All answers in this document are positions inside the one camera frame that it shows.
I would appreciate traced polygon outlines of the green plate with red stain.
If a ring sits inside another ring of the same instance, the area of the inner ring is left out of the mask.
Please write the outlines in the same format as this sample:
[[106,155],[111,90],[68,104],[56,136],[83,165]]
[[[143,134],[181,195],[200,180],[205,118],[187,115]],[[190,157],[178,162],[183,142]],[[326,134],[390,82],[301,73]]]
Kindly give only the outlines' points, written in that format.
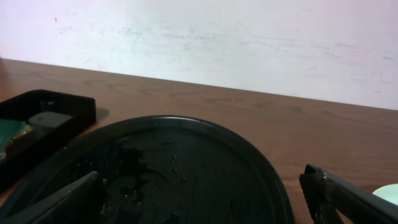
[[398,184],[385,185],[376,189],[373,194],[394,205],[398,205]]

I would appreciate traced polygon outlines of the green yellow sponge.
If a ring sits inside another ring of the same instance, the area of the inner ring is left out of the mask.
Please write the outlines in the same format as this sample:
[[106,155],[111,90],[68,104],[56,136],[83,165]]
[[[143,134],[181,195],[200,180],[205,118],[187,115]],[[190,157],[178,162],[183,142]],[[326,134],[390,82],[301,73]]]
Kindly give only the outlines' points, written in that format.
[[7,156],[7,148],[18,138],[30,133],[33,127],[24,121],[1,119],[1,160]]

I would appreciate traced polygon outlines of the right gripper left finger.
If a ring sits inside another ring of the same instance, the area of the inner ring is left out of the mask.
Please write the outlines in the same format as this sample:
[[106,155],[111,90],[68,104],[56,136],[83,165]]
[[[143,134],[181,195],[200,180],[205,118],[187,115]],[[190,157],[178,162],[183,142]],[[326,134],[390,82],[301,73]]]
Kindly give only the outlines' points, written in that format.
[[4,220],[5,224],[64,223],[86,214],[100,189],[97,171],[92,171],[52,195]]

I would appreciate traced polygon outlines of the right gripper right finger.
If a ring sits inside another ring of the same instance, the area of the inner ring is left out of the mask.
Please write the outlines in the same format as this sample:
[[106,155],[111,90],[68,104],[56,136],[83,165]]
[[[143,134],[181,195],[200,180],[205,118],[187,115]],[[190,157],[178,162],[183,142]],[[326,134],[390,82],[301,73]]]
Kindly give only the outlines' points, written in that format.
[[299,177],[314,223],[342,223],[342,213],[353,223],[397,223],[397,205],[308,164]]

